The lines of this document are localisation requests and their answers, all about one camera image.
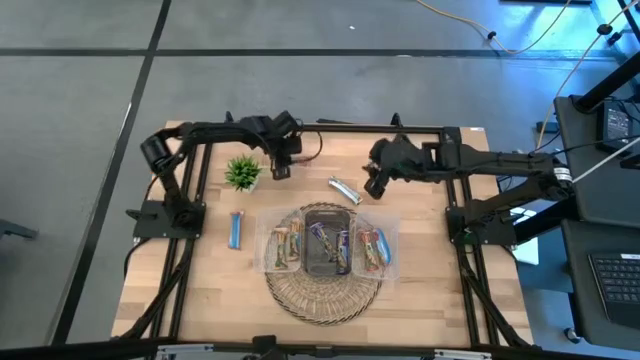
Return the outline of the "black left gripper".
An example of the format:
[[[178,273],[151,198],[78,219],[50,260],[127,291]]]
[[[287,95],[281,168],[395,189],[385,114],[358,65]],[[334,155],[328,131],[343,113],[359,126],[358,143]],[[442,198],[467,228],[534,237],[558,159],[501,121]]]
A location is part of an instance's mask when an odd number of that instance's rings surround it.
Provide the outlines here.
[[[271,166],[272,178],[284,180],[291,177],[289,165],[299,162],[293,155],[302,152],[301,132],[302,126],[287,110],[274,118],[258,116],[258,134],[269,144],[271,151],[282,153],[279,156],[279,164]]]

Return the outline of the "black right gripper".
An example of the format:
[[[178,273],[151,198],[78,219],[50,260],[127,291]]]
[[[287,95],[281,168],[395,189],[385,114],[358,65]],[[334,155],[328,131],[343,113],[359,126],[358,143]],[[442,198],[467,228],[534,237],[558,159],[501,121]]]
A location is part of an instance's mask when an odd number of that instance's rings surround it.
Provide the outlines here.
[[[367,173],[370,178],[365,182],[364,190],[373,199],[380,199],[389,178],[424,179],[424,152],[405,134],[397,134],[392,140],[381,138],[369,151]]]

